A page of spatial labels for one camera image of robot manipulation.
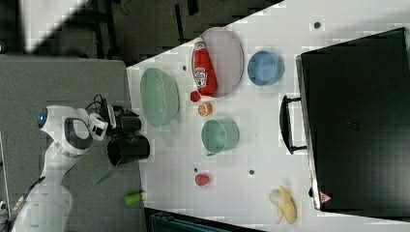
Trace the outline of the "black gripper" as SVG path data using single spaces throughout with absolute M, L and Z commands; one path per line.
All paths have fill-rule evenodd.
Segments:
M 118 131 L 139 131 L 142 127 L 139 115 L 120 105 L 113 106 L 113 128 Z

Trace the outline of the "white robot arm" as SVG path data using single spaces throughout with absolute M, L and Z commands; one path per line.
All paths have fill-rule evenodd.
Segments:
M 9 213 L 7 232 L 108 232 L 127 224 L 119 204 L 141 191 L 138 164 L 87 158 L 95 143 L 124 136 L 111 116 L 64 105 L 42 109 L 38 129 L 50 143 L 39 177 Z

